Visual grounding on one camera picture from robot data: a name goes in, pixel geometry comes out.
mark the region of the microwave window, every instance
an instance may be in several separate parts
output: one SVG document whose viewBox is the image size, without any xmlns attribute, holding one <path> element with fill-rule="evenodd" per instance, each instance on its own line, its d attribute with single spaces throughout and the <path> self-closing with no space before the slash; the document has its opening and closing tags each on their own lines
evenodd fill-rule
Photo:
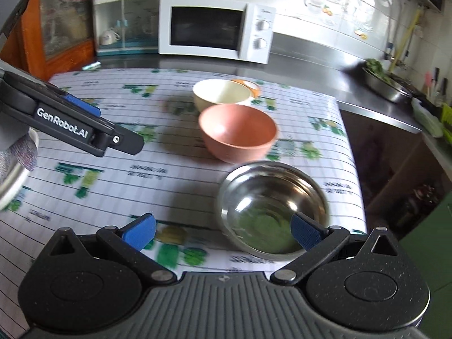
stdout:
<svg viewBox="0 0 452 339">
<path fill-rule="evenodd" d="M 176 6 L 171 12 L 171 45 L 239 50 L 243 11 Z"/>
</svg>

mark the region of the triangular cutout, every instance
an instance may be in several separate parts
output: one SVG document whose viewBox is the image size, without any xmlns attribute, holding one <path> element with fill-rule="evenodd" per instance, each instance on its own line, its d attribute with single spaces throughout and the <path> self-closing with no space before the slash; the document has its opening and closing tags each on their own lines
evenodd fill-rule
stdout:
<svg viewBox="0 0 452 339">
<path fill-rule="evenodd" d="M 385 235 L 378 237 L 378 240 L 375 243 L 372 252 L 379 253 L 380 255 L 397 256 L 397 251 L 394 249 L 394 247 L 392 247 L 391 242 L 389 242 L 388 238 Z"/>
<path fill-rule="evenodd" d="M 55 245 L 54 249 L 52 250 L 51 256 L 55 255 L 66 255 L 69 253 L 74 253 L 74 247 L 72 246 L 71 242 L 69 241 L 69 238 L 67 236 L 61 236 L 58 243 Z"/>
</svg>

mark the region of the yellow stick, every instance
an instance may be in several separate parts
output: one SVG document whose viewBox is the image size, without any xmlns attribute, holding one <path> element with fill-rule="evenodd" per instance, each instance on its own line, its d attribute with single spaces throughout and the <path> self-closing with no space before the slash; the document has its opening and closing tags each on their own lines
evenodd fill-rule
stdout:
<svg viewBox="0 0 452 339">
<path fill-rule="evenodd" d="M 397 65 L 397 62 L 399 61 L 400 57 L 403 54 L 403 50 L 406 46 L 406 42 L 410 39 L 410 35 L 414 28 L 416 27 L 416 24 L 418 23 L 419 17 L 421 16 L 422 8 L 418 7 L 416 14 L 414 14 L 414 19 L 411 22 L 410 28 L 406 31 L 405 35 L 402 39 L 402 44 L 400 45 L 399 49 L 396 51 L 396 55 L 394 57 L 394 61 L 391 63 L 391 66 L 389 67 L 389 72 L 392 73 Z"/>
</svg>

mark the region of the white microwave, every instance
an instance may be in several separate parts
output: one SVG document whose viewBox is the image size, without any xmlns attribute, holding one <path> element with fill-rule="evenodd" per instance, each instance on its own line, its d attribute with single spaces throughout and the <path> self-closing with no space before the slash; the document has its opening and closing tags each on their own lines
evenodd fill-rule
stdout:
<svg viewBox="0 0 452 339">
<path fill-rule="evenodd" d="M 232 0 L 161 0 L 159 53 L 266 64 L 276 9 Z"/>
</svg>

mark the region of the green cabinet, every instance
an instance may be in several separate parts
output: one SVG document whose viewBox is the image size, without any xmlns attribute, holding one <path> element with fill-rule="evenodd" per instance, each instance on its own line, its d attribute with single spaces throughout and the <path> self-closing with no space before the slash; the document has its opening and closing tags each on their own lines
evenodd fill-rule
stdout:
<svg viewBox="0 0 452 339">
<path fill-rule="evenodd" d="M 452 337 L 452 192 L 401 245 L 430 288 L 420 329 L 431 339 Z"/>
</svg>

